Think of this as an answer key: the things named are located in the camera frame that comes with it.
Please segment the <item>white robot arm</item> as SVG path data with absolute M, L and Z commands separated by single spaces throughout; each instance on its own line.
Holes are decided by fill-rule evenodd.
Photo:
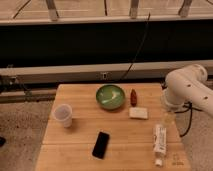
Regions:
M 207 70 L 199 64 L 173 70 L 165 77 L 166 88 L 161 102 L 166 110 L 162 123 L 167 126 L 175 119 L 175 112 L 188 101 L 213 119 L 213 90 L 205 85 Z

